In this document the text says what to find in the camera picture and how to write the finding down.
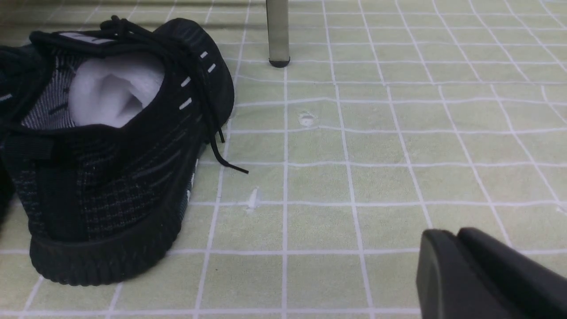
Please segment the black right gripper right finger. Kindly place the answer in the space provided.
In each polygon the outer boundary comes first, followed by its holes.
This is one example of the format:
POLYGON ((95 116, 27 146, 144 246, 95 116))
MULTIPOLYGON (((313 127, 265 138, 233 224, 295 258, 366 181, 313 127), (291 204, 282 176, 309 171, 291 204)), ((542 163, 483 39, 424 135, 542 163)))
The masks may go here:
POLYGON ((492 236, 462 228, 457 237, 498 290, 531 319, 567 317, 567 280, 492 236))

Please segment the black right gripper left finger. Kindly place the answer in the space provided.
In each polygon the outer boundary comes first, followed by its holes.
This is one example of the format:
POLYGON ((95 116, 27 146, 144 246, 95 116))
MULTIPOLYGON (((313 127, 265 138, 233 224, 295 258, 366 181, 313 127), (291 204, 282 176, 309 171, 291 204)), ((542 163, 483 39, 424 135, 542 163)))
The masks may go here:
POLYGON ((423 319, 525 319, 446 230, 421 235, 416 288, 423 319))

